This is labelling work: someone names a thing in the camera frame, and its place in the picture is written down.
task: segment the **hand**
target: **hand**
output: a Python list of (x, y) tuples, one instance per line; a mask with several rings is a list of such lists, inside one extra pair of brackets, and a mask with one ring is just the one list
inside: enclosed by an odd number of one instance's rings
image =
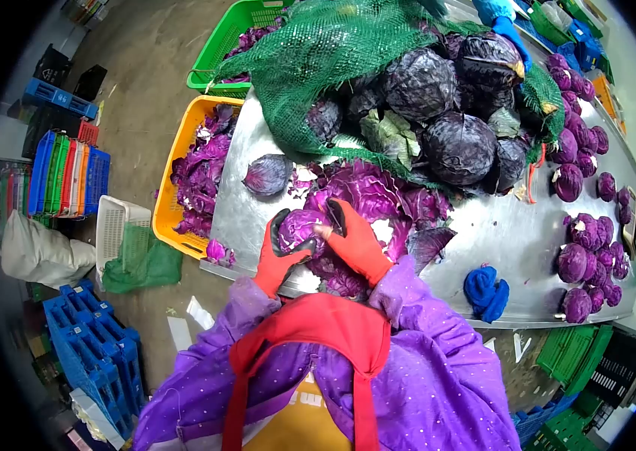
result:
[(328, 242), (328, 245), (355, 272), (368, 279), (371, 288), (376, 286), (393, 266), (391, 260), (383, 255), (371, 225), (359, 216), (346, 201), (328, 199), (328, 208), (332, 211), (345, 237), (324, 225), (313, 226), (313, 231)]
[(524, 61), (524, 76), (531, 68), (532, 60), (529, 50), (524, 46), (524, 42), (519, 36), (519, 32), (513, 26), (513, 22), (508, 17), (500, 16), (494, 20), (494, 33), (501, 35), (508, 39), (516, 46), (516, 49), (521, 54), (521, 59)]
[(277, 289), (291, 275), (293, 267), (310, 260), (316, 249), (315, 238), (310, 238), (297, 245), (290, 252), (285, 253), (280, 250), (277, 230), (290, 212), (289, 209), (280, 210), (265, 226), (258, 271), (253, 278), (260, 289), (272, 298), (276, 297)]

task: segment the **concrete floor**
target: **concrete floor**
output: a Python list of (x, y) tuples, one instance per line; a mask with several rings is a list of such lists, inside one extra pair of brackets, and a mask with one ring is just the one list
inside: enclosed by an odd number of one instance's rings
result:
[[(200, 94), (186, 87), (187, 71), (231, 4), (228, 0), (125, 0), (80, 45), (66, 86), (71, 90), (80, 74), (95, 64), (107, 69), (95, 103), (104, 100), (98, 146), (112, 156), (110, 195), (153, 209), (153, 192), (160, 184), (182, 115)], [(94, 218), (76, 229), (76, 237), (86, 241), (94, 237)], [(185, 313), (190, 297), (195, 296), (215, 315), (225, 304), (229, 284), (185, 257), (180, 284), (124, 295), (101, 294), (115, 306), (118, 320), (141, 334), (147, 393), (172, 372), (177, 353), (166, 316), (186, 318), (195, 337), (202, 328)], [(535, 366), (547, 330), (519, 331), (524, 343), (532, 338), (519, 364), (515, 363), (513, 331), (480, 332), (485, 341), (496, 337), (512, 411), (528, 410), (551, 398), (557, 382)]]

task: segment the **white sack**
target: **white sack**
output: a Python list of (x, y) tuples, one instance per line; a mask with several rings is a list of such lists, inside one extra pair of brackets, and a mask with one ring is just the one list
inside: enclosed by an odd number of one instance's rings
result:
[(67, 239), (13, 210), (5, 225), (2, 269), (6, 275), (51, 288), (75, 286), (95, 266), (95, 247)]

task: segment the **purple sleeve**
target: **purple sleeve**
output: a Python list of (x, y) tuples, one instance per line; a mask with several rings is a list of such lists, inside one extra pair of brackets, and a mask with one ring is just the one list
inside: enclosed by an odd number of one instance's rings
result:
[(198, 334), (196, 344), (178, 353), (175, 369), (232, 345), (279, 308), (280, 301), (270, 299), (252, 278), (239, 277), (228, 289), (228, 304), (218, 313), (213, 327)]
[(472, 398), (488, 405), (513, 429), (498, 356), (483, 345), (481, 335), (461, 315), (433, 296), (413, 266), (412, 256), (401, 257), (376, 285), (368, 303), (385, 311), (392, 327), (431, 337), (445, 356), (442, 370), (447, 376), (456, 377), (475, 395)]

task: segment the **red apron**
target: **red apron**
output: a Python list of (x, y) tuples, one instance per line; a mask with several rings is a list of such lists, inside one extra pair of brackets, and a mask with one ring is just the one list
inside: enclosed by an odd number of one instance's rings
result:
[[(306, 294), (287, 303), (230, 349), (236, 374), (223, 427), (223, 451), (239, 451), (248, 399), (248, 380), (270, 350), (288, 342), (317, 343), (340, 352), (353, 365), (353, 443), (356, 451), (378, 451), (378, 425), (371, 379), (388, 359), (391, 327), (375, 309), (326, 293)], [(259, 356), (264, 342), (270, 347)]]

